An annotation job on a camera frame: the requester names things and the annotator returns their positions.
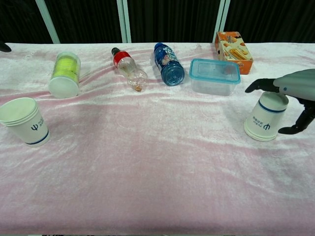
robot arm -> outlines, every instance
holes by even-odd
[[[295,125],[281,128],[281,134],[297,134],[308,127],[315,118],[315,69],[297,71],[277,79],[258,79],[245,90],[246,93],[256,89],[295,97],[305,109]]]

blue bottle label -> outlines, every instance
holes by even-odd
[[[158,66],[160,72],[164,69],[164,67],[166,67],[166,65],[170,62],[170,61],[178,61],[177,57],[175,56],[175,53],[173,52],[173,50],[167,46],[163,47],[163,50],[160,51],[156,51],[156,55],[155,55],[155,62],[156,65]]]

red bottle label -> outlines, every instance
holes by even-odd
[[[118,52],[116,53],[116,55],[114,56],[114,65],[116,66],[117,68],[117,64],[118,62],[122,59],[122,58],[125,58],[125,57],[131,57],[127,52]]]

clear plastic container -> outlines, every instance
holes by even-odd
[[[189,76],[195,92],[229,96],[241,82],[238,65],[233,62],[193,59]]]

blue stripe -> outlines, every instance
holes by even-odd
[[[258,100],[259,105],[261,106],[262,109],[268,111],[268,112],[272,112],[272,113],[281,113],[284,112],[286,109],[281,110],[281,111],[276,111],[276,110],[271,110],[269,108],[266,108],[264,105],[261,104],[260,100]]]
[[[36,142],[34,142],[34,143],[26,143],[26,144],[28,144],[28,145],[38,144],[38,143],[40,143],[41,141],[43,141],[44,139],[46,139],[47,136],[48,136],[48,134],[49,134],[49,130],[47,131],[47,134],[45,135],[45,137],[42,138],[41,140],[38,140],[38,141],[36,141]]]

